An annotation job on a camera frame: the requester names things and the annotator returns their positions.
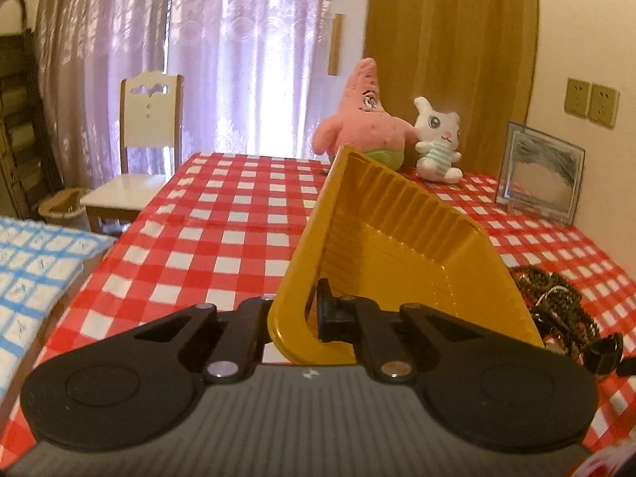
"lavender curtain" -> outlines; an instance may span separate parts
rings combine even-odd
[[[40,0],[40,89],[66,186],[121,172],[122,79],[163,69],[168,0]],[[130,149],[131,172],[163,172],[158,149]]]
[[[309,157],[330,0],[172,0],[168,72],[185,77],[183,156]]]

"electrical outlet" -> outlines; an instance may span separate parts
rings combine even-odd
[[[616,116],[618,115],[618,99],[620,94],[613,87],[594,84],[592,95],[589,101],[588,118],[593,122],[614,128]]]
[[[566,113],[585,118],[588,115],[589,94],[592,85],[589,82],[567,79],[564,109]]]

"plush toy eye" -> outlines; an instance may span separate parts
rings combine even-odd
[[[367,109],[375,109],[378,106],[378,102],[375,100],[375,97],[372,95],[367,95],[365,97],[365,107]]]

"picture frame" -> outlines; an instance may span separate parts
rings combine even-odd
[[[584,166],[581,147],[510,122],[495,202],[571,226]]]

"blue checkered cloth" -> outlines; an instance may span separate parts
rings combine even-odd
[[[0,217],[0,402],[37,331],[112,237]]]

